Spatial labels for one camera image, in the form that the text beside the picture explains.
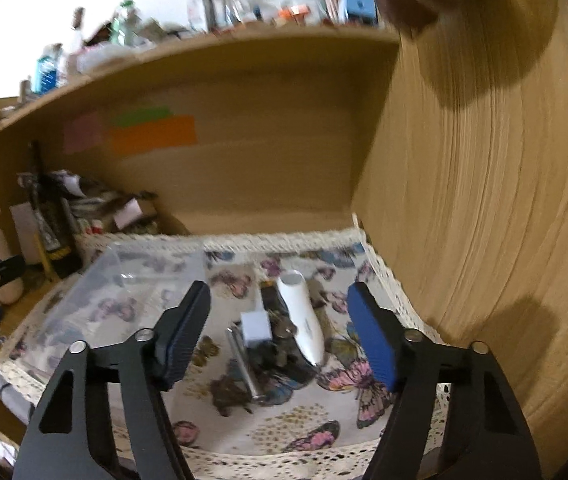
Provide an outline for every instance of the orange object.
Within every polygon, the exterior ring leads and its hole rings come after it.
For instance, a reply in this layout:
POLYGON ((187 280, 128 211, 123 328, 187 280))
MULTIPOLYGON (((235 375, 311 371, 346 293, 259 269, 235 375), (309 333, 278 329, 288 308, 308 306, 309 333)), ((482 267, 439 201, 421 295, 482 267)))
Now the orange object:
POLYGON ((127 128, 114 128, 109 132, 110 147, 116 155, 131 156, 138 153, 192 146, 198 142, 193 116, 173 116, 127 128))

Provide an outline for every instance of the pink paper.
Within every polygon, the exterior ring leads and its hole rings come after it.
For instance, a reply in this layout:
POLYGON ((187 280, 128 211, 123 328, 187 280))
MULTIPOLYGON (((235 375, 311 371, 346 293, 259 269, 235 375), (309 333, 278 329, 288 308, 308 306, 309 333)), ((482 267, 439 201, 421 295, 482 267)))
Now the pink paper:
POLYGON ((64 125, 64 154, 79 153, 104 141, 104 125, 97 112, 91 112, 64 125))

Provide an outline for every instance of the transparent plastic tray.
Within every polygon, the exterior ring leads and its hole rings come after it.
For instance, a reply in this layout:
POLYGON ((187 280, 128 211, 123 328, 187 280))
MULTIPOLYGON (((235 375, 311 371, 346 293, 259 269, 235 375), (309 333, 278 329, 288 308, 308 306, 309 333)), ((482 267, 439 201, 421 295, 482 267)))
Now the transparent plastic tray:
POLYGON ((49 377, 76 340, 98 348, 152 328, 194 280, 206 281, 202 248, 176 253, 161 241, 111 244, 30 334, 22 361, 49 377))

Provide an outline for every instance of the wooden wall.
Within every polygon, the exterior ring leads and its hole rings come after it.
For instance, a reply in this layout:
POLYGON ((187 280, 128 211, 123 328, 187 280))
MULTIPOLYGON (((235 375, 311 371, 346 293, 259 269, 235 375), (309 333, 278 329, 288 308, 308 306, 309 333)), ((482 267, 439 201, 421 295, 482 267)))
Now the wooden wall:
POLYGON ((418 313, 487 341, 568 457, 568 0, 470 0, 398 65, 354 209, 418 313))

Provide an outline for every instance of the silver bolt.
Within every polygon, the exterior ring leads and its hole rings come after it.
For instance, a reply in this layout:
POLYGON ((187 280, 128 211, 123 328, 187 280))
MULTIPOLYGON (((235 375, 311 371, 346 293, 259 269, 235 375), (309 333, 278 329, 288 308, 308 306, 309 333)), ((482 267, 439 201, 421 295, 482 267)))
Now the silver bolt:
POLYGON ((83 352, 86 348, 86 343, 84 341, 75 341, 68 349, 71 351, 71 354, 79 354, 83 352))
POLYGON ((143 343, 144 341, 149 341, 153 338, 155 332, 152 328, 143 328, 135 333, 135 341, 143 343))
POLYGON ((424 339, 424 334, 419 330, 409 328, 404 331, 404 339, 411 343, 419 343, 422 339, 424 339))
POLYGON ((486 343, 483 343, 481 341, 475 341, 473 342, 473 344, 471 345, 471 348, 473 349, 473 352, 475 352, 476 354, 488 354, 489 350, 488 350, 488 345, 486 343))

